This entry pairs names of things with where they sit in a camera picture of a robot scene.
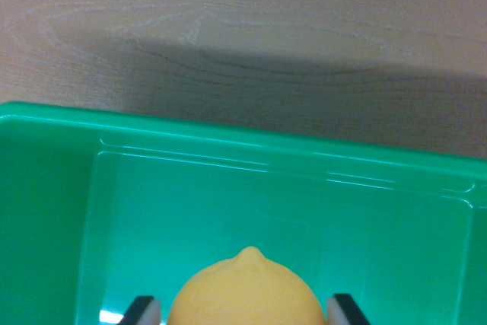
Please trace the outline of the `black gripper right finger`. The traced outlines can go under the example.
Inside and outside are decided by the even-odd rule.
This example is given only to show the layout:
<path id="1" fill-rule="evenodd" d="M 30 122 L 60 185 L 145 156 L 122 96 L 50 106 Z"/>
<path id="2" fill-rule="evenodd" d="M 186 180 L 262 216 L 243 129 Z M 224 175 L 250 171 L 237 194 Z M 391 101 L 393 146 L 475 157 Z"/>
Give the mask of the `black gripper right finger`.
<path id="1" fill-rule="evenodd" d="M 326 303 L 329 325 L 370 325 L 354 298 L 347 293 L 334 294 Z"/>

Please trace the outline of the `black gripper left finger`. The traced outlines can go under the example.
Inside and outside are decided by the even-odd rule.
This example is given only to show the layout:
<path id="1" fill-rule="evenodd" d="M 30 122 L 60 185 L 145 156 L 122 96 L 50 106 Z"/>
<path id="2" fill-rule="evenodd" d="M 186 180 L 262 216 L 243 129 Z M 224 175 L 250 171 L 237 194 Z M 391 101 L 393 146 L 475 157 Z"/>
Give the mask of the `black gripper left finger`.
<path id="1" fill-rule="evenodd" d="M 161 301 L 151 295 L 137 296 L 124 313 L 119 325 L 160 325 Z"/>

